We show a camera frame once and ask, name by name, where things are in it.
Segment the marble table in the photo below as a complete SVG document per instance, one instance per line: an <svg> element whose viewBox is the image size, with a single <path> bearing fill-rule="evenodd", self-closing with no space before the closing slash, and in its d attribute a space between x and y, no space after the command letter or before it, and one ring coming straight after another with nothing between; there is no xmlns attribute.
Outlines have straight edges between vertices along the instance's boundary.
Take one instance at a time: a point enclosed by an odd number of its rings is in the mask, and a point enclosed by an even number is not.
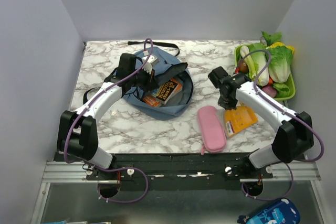
<svg viewBox="0 0 336 224"><path fill-rule="evenodd" d="M217 105L219 91L207 75L222 66L233 73L234 49L240 44L255 41L168 40L180 47L178 58L188 62L194 82L194 95L190 107L180 117L169 121L155 120L123 99L115 103L98 123L99 146L110 153L199 153L202 136L197 123L197 111L212 105L223 118L224 109ZM104 78L118 66L123 52L134 53L143 45L128 46L127 41L90 41L82 61L71 109L82 105L82 96L90 88L99 87ZM175 49L162 48L175 54ZM273 129L261 117L258 123L227 139L223 152L251 152L270 144L275 136Z"/></svg>

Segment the pink pencil case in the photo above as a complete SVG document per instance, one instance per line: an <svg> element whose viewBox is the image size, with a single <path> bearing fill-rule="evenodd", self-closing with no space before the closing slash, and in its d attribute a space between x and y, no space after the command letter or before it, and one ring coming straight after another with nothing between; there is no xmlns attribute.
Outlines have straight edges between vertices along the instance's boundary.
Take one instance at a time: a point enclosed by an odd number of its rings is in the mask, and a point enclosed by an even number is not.
<svg viewBox="0 0 336 224"><path fill-rule="evenodd" d="M216 108L205 106L197 112L204 146L209 152L221 152L226 145L226 136L218 120Z"/></svg>

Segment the yellow bell pepper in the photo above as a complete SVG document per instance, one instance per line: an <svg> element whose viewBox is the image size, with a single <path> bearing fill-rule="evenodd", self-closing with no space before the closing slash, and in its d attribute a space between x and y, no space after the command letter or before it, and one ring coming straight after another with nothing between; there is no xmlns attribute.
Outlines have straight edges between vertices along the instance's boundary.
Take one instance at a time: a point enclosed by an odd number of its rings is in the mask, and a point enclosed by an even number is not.
<svg viewBox="0 0 336 224"><path fill-rule="evenodd" d="M285 46L287 48L289 48L290 50L292 50L292 54L294 55L294 52L295 52L295 48L292 47L292 46L286 46L284 43L282 42L275 42L273 43L272 45L270 45L269 47L271 48L275 48L275 47L281 47L281 46Z"/></svg>

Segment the carrot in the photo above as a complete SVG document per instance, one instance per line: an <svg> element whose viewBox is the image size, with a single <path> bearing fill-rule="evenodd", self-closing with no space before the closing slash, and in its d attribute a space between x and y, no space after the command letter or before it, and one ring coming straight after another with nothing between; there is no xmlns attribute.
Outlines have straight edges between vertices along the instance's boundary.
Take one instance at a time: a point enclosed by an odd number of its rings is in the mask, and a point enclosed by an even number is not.
<svg viewBox="0 0 336 224"><path fill-rule="evenodd" d="M267 83L267 85L272 85L273 84L273 80L272 80L272 78L271 77L269 77L269 80L268 80L268 83Z"/></svg>

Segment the black strap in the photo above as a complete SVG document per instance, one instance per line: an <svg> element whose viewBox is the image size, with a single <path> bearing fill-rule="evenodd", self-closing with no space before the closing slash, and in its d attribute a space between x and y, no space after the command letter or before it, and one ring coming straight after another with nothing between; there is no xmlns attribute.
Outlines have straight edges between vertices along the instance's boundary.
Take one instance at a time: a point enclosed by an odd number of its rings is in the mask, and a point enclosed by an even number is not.
<svg viewBox="0 0 336 224"><path fill-rule="evenodd" d="M83 104L87 103L88 101L88 93L90 93L90 91L94 90L94 89L98 89L98 87L95 87L95 88L92 88L92 89L89 89L88 91L86 91L83 95Z"/></svg>
<svg viewBox="0 0 336 224"><path fill-rule="evenodd" d="M137 44L144 44L145 41L128 41L128 45L137 45ZM175 56L178 56L180 54L180 49L176 44L173 43L166 43L166 42L153 42L153 45L159 46L159 47L171 47L171 48L176 48L178 50L177 54Z"/></svg>

